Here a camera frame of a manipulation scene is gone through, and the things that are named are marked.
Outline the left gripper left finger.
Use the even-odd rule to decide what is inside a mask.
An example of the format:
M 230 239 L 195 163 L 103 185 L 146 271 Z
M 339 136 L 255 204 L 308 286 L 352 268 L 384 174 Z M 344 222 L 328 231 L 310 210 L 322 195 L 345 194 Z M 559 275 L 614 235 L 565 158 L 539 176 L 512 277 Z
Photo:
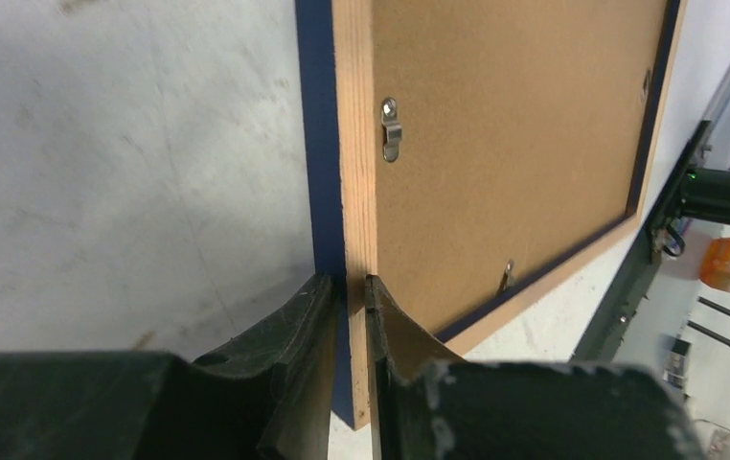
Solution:
M 337 299 L 332 279 L 314 275 L 194 361 L 0 353 L 0 459 L 323 459 Z

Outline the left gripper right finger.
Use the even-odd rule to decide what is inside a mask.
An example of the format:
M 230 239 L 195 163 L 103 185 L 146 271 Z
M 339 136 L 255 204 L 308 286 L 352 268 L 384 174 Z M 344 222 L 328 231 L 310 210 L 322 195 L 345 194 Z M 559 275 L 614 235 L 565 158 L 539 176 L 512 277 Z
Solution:
M 680 395 L 650 370 L 468 361 L 364 282 L 378 459 L 701 459 Z

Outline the blue wooden picture frame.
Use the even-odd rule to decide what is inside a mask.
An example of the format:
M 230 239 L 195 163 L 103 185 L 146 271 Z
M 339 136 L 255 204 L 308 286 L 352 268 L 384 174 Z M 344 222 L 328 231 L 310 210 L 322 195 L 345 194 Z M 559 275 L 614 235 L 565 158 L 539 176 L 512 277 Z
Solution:
M 353 429 L 371 420 L 364 282 L 369 275 L 380 278 L 376 168 L 399 158 L 403 137 L 396 100 L 376 97 L 375 2 L 295 5 L 314 262 L 316 270 L 330 275 L 342 290 L 342 373 L 335 410 Z M 428 330 L 402 309 L 453 352 L 462 355 L 474 349 L 637 228 L 686 9 L 682 1 L 666 2 L 669 8 L 631 178 L 633 210 L 558 257 L 539 276 L 517 282 L 506 269 L 495 296 L 441 331 Z

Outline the brown cardboard backing board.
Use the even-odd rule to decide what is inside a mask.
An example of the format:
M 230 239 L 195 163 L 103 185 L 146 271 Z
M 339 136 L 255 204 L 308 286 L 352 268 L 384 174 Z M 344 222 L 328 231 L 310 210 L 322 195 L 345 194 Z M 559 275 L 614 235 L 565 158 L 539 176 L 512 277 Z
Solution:
M 377 274 L 438 332 L 634 207 L 666 1 L 376 1 Z

